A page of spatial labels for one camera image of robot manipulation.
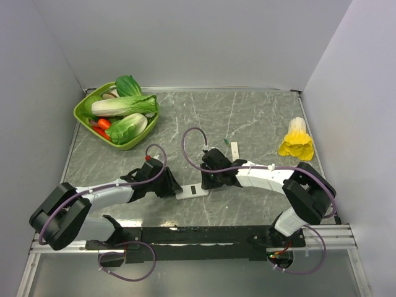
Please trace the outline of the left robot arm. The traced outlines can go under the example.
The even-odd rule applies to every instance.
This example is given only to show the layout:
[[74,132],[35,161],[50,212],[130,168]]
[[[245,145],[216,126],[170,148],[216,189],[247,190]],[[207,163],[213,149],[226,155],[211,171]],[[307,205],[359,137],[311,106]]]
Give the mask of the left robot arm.
[[171,170],[151,158],[110,183],[90,187],[59,184],[31,215],[29,224],[44,234],[42,240],[55,251],[75,240],[98,241],[114,249],[127,239],[124,228],[110,215],[90,218],[90,213],[137,201],[149,192],[168,198],[182,191]]

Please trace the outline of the white red remote control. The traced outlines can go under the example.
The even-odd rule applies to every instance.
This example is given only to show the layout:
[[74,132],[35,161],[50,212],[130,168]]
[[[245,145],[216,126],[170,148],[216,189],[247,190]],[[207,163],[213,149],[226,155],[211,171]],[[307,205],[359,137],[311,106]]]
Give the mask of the white red remote control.
[[185,185],[185,186],[181,186],[181,189],[183,191],[175,195],[177,200],[205,197],[209,194],[208,190],[202,189],[201,184]]

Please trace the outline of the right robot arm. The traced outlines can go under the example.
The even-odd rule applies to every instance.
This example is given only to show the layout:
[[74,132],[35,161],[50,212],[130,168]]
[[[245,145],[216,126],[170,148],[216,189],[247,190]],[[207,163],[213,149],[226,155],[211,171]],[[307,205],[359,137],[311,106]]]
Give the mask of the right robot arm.
[[254,187],[286,196],[291,207],[274,221],[271,242],[286,245],[304,225],[318,225],[333,206],[335,189],[308,163],[279,167],[237,159],[230,161],[218,149],[204,152],[200,164],[203,189],[222,186]]

